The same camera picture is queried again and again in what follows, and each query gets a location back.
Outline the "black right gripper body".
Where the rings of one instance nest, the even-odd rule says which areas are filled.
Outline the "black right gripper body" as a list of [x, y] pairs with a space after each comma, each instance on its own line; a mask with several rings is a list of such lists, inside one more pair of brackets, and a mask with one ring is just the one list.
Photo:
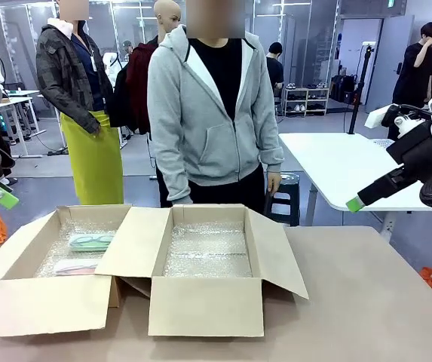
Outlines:
[[427, 181], [432, 176], [432, 134], [424, 121], [387, 147], [407, 181]]

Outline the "person's left hand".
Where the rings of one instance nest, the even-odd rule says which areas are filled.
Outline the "person's left hand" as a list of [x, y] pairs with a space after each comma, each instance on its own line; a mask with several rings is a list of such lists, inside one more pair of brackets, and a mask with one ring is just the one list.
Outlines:
[[268, 193], [274, 195], [279, 187], [282, 180], [280, 172], [267, 172], [268, 177]]

